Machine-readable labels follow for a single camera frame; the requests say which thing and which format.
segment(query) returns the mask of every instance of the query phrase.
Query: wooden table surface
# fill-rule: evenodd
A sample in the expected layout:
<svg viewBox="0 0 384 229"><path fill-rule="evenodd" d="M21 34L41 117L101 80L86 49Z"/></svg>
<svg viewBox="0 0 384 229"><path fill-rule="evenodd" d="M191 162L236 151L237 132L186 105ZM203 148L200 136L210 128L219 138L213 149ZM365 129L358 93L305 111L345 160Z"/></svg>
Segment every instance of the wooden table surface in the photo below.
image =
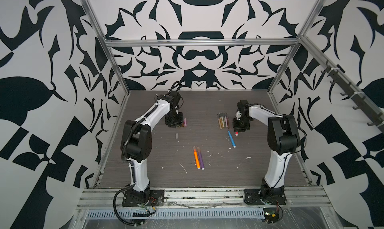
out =
<svg viewBox="0 0 384 229"><path fill-rule="evenodd" d="M164 93L131 92L99 188L123 188L130 183L128 164L120 160L122 126L128 119L135 120L144 114L153 105L155 95ZM187 118L187 126L169 128L162 118L152 130L153 147L147 162L151 187L259 186L268 169L271 152L266 139L267 126L254 120L250 123L251 130L236 137L232 119L237 102L244 99L273 110L266 91L180 91L180 95L184 99L180 111ZM227 112L230 118L236 148L228 139L228 131L218 126L219 112ZM200 146L205 170L196 168L193 146ZM307 185L294 156L288 164L285 185Z"/></svg>

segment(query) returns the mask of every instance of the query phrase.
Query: blue marker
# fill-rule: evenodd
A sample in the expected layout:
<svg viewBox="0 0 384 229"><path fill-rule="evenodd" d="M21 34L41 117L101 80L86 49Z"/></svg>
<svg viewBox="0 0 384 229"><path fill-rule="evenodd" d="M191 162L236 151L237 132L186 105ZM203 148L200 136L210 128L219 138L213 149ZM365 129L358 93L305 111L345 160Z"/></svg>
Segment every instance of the blue marker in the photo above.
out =
<svg viewBox="0 0 384 229"><path fill-rule="evenodd" d="M231 138L231 142L232 142L232 146L233 146L233 148L236 148L235 142L233 141L231 132L229 132L229 130L228 130L228 135L229 135L229 138Z"/></svg>

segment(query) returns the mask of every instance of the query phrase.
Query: hook rack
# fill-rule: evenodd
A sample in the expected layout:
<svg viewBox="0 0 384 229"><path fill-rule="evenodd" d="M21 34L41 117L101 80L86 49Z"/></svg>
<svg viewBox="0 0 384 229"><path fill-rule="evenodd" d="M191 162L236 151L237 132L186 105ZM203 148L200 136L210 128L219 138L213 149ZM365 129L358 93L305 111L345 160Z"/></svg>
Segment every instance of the hook rack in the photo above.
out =
<svg viewBox="0 0 384 229"><path fill-rule="evenodd" d="M349 96L349 98L357 105L353 109L360 109L371 120L367 123L368 126L377 126L377 128L384 134L384 116L382 110L359 88L353 83L348 76L346 76L336 64L334 64L311 40L306 36L301 35L299 43L313 55L313 57L325 69L322 73L328 73L333 79L332 84L338 84L344 91L342 96Z"/></svg>
<svg viewBox="0 0 384 229"><path fill-rule="evenodd" d="M368 122L368 126L377 126L384 134L384 116L381 109L374 104L374 102L362 92L362 90L355 85L344 73L338 68L330 68L328 66L324 73L328 73L333 79L331 84L338 84L344 93L342 96L349 96L349 98L357 105L353 106L354 110L361 110L372 121Z"/></svg>

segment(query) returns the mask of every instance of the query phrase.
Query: black and white patterned wall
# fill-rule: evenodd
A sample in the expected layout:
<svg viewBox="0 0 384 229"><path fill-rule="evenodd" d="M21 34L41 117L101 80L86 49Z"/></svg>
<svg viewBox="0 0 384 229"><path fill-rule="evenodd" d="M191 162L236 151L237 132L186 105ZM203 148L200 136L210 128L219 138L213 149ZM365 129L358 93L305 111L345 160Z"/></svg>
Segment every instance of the black and white patterned wall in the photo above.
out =
<svg viewBox="0 0 384 229"><path fill-rule="evenodd" d="M115 47L130 89L267 89L288 45Z"/></svg>
<svg viewBox="0 0 384 229"><path fill-rule="evenodd" d="M0 221L60 228L124 92L79 0L0 0Z"/></svg>
<svg viewBox="0 0 384 229"><path fill-rule="evenodd" d="M90 0L107 39L293 38L316 0ZM267 89L288 46L114 48L130 89Z"/></svg>
<svg viewBox="0 0 384 229"><path fill-rule="evenodd" d="M384 108L384 0L327 0L309 38ZM301 156L345 226L384 226L384 135L300 47L273 94L308 134Z"/></svg>

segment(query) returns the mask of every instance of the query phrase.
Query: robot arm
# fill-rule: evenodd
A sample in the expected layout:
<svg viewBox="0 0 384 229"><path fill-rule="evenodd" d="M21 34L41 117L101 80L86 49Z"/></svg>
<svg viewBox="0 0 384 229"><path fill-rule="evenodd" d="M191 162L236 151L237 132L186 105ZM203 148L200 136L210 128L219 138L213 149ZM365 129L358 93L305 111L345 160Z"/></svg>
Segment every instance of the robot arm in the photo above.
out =
<svg viewBox="0 0 384 229"><path fill-rule="evenodd" d="M262 202L273 203L283 196L287 164L296 148L300 146L295 118L291 115L276 114L263 105L249 104L247 100L238 102L237 107L236 118L233 119L235 132L250 130L249 122L253 119L268 126L267 140L271 148L271 158L259 195Z"/></svg>
<svg viewBox="0 0 384 229"><path fill-rule="evenodd" d="M130 193L132 201L137 204L146 203L149 197L147 158L152 150L152 130L163 116L169 127L181 126L183 113L178 112L180 99L180 94L172 90L156 96L155 104L144 115L124 124L121 159L129 164L131 185L134 184Z"/></svg>

